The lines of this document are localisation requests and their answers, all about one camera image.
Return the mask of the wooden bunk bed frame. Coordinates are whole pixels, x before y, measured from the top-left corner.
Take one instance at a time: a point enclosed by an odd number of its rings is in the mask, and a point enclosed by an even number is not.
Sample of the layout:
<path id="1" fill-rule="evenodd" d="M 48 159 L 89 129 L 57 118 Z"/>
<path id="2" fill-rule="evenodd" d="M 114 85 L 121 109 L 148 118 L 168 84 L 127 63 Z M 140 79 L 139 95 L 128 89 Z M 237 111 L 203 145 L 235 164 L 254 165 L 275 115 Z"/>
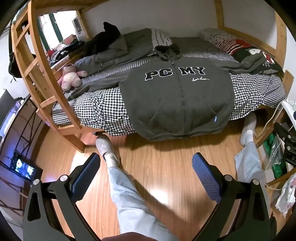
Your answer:
<path id="1" fill-rule="evenodd" d="M 83 14 L 103 1 L 15 1 L 11 11 L 19 16 L 11 26 L 12 47 L 21 76 L 37 106 L 38 116 L 79 152 L 86 145 L 80 134 L 94 132 L 95 128 L 83 126 L 67 102 L 57 80 L 62 68 L 79 58 L 79 53 L 70 55 L 69 60 L 60 61 L 57 67 L 50 67 L 43 50 L 38 31 L 37 18 L 43 14 L 58 11 L 76 11 L 86 38 L 91 37 Z"/>

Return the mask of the cluttered wooden desk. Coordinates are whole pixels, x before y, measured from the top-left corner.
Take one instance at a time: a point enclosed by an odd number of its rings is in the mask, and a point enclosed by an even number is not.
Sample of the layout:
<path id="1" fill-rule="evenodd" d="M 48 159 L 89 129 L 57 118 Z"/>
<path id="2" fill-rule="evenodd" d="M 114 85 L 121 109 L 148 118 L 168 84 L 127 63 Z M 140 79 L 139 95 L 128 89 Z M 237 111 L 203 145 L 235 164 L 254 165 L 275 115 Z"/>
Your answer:
<path id="1" fill-rule="evenodd" d="M 52 54 L 49 58 L 49 65 L 56 79 L 61 77 L 62 69 L 65 65 L 75 63 L 75 61 L 80 58 L 84 45 L 84 41 L 79 41 L 76 37 L 74 37 L 71 44 L 66 45 L 60 50 L 56 50 Z"/>

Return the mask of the white left slipper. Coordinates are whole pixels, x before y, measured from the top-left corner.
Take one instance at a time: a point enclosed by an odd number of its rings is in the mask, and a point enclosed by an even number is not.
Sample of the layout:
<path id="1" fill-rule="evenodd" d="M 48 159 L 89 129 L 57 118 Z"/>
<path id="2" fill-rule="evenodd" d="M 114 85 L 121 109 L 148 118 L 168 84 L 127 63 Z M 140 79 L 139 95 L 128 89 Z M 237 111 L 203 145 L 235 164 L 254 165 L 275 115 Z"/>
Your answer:
<path id="1" fill-rule="evenodd" d="M 100 155 L 103 157 L 103 159 L 106 161 L 106 163 L 111 166 L 118 166 L 119 161 L 116 156 L 115 150 L 112 147 L 111 140 L 106 135 L 98 135 L 95 141 L 95 145 L 100 153 Z"/>

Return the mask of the leg light jeans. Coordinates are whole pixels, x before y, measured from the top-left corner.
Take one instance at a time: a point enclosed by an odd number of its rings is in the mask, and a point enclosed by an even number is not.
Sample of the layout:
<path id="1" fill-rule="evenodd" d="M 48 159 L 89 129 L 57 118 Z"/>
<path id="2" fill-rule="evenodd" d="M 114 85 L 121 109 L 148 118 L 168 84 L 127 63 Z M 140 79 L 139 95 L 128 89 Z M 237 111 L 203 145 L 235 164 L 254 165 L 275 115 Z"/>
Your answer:
<path id="1" fill-rule="evenodd" d="M 117 208 L 120 233 L 139 233 L 155 240 L 178 240 L 150 211 L 129 176 L 108 168 L 110 195 Z"/>
<path id="2" fill-rule="evenodd" d="M 249 183 L 252 179 L 257 179 L 262 187 L 263 195 L 270 210 L 269 195 L 265 188 L 266 176 L 262 169 L 261 160 L 254 142 L 248 143 L 235 157 L 237 180 Z"/>

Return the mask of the red white striped cloth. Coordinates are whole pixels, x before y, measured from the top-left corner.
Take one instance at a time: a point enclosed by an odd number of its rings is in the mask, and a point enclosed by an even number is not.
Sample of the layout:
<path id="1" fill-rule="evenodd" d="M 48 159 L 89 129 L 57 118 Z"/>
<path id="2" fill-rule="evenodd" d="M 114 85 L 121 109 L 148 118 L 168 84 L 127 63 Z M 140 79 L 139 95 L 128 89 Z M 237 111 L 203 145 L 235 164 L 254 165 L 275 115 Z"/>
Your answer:
<path id="1" fill-rule="evenodd" d="M 221 49 L 225 53 L 229 55 L 233 55 L 236 51 L 244 48 L 249 48 L 252 45 L 241 39 L 227 39 L 220 40 L 214 43 L 214 46 Z"/>

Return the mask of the white right sock foot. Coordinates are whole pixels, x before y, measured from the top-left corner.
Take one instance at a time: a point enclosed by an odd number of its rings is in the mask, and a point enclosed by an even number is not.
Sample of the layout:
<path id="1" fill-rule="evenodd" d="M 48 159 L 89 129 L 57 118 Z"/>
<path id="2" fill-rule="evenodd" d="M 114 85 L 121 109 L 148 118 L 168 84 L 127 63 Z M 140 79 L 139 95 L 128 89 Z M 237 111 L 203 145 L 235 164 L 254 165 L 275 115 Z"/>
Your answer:
<path id="1" fill-rule="evenodd" d="M 256 115 L 250 113 L 245 117 L 243 130 L 240 135 L 240 144 L 245 147 L 248 143 L 253 142 L 253 134 L 256 127 Z"/>

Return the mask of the dotted white pillow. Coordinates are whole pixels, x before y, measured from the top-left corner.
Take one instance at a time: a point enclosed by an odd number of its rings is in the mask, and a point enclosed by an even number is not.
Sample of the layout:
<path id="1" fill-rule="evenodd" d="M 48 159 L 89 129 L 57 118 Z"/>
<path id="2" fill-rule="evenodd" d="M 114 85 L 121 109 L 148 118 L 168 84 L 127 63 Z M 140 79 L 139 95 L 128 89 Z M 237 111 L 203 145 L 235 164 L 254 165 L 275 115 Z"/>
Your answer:
<path id="1" fill-rule="evenodd" d="M 237 39 L 236 36 L 227 33 L 224 30 L 215 29 L 215 28 L 206 28 L 199 32 L 199 37 L 204 39 L 205 41 L 210 42 L 211 44 L 215 44 L 222 40 L 231 40 Z"/>

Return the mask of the glowing monitor screen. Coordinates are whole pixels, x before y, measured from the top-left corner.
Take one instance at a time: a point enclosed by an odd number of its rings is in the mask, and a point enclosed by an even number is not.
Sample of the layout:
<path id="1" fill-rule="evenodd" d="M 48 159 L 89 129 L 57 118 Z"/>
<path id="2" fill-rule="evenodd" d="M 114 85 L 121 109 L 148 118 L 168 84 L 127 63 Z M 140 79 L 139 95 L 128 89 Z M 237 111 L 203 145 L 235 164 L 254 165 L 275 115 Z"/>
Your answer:
<path id="1" fill-rule="evenodd" d="M 18 151 L 14 151 L 10 168 L 21 178 L 32 183 L 41 179 L 43 169 Z"/>

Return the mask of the black garment on bed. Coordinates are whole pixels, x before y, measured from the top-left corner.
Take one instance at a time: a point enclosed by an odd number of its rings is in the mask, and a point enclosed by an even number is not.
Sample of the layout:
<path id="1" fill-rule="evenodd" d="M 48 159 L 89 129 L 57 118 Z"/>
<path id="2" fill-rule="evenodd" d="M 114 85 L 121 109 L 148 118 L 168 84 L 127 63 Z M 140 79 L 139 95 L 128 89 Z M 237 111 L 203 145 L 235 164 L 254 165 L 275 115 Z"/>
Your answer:
<path id="1" fill-rule="evenodd" d="M 84 45 L 84 56 L 96 55 L 100 52 L 104 52 L 109 48 L 114 41 L 116 41 L 121 33 L 119 29 L 108 22 L 103 23 L 104 31 L 98 33 L 90 41 Z"/>

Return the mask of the striped white pillow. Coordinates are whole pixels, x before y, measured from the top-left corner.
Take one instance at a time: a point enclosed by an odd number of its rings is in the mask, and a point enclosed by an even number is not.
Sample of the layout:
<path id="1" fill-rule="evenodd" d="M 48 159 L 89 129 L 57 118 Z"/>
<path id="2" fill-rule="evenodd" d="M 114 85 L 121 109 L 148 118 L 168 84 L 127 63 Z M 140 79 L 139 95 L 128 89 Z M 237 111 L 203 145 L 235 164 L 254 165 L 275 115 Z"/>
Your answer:
<path id="1" fill-rule="evenodd" d="M 153 50 L 158 46 L 172 45 L 171 39 L 160 29 L 151 29 Z"/>

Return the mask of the black hanging bag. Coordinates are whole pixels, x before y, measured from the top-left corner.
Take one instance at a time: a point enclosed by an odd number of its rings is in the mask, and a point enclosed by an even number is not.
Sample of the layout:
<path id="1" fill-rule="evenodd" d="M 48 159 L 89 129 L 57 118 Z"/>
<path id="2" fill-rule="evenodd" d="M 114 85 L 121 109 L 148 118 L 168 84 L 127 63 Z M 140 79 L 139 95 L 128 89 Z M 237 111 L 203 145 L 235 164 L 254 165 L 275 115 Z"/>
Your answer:
<path id="1" fill-rule="evenodd" d="M 13 52 L 11 27 L 9 27 L 9 61 L 9 74 L 13 78 L 22 78 L 18 64 L 16 62 L 15 54 Z"/>

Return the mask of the grey PCMY zip hoodie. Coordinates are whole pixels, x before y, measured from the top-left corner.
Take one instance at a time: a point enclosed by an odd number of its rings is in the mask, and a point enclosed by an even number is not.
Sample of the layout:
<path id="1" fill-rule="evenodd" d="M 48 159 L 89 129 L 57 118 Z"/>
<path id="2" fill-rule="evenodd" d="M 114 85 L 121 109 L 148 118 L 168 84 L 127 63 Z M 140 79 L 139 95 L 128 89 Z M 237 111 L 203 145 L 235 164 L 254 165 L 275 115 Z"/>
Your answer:
<path id="1" fill-rule="evenodd" d="M 78 87 L 69 98 L 118 86 L 133 128 L 150 141 L 222 131 L 234 109 L 231 75 L 250 73 L 251 66 L 184 57 L 172 46 L 156 53 L 139 67 Z"/>

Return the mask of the grey folded blanket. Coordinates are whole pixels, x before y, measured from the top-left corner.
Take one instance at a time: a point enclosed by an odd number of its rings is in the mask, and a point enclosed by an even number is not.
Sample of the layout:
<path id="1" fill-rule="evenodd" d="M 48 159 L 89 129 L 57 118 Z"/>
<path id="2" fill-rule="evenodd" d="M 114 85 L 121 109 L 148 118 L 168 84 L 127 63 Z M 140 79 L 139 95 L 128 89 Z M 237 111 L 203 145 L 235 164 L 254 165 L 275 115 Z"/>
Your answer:
<path id="1" fill-rule="evenodd" d="M 84 70 L 91 75 L 143 58 L 152 52 L 152 30 L 145 28 L 121 36 L 106 51 L 83 57 L 75 62 L 75 66 L 77 71 Z"/>

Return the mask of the left leg light jeans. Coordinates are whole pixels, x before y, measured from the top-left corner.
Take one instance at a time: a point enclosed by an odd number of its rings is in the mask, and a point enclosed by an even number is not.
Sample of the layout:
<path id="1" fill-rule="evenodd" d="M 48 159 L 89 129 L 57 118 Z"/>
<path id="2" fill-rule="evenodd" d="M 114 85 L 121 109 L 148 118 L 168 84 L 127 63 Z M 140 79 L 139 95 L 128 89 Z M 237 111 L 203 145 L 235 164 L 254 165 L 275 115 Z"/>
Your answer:
<path id="1" fill-rule="evenodd" d="M 139 233 L 155 240 L 178 240 L 150 211 L 129 176 L 108 168 L 110 195 L 117 208 L 120 233 Z"/>

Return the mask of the white plastic bag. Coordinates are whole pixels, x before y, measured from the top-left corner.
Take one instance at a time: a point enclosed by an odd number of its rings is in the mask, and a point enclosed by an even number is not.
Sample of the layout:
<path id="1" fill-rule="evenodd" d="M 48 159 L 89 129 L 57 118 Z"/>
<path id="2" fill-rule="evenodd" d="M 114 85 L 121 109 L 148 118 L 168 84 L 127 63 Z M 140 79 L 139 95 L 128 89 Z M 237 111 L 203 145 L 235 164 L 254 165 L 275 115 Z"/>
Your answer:
<path id="1" fill-rule="evenodd" d="M 285 182 L 281 190 L 281 195 L 275 205 L 276 209 L 278 209 L 284 217 L 286 217 L 289 209 L 295 204 L 295 176 L 296 173 L 290 176 Z"/>

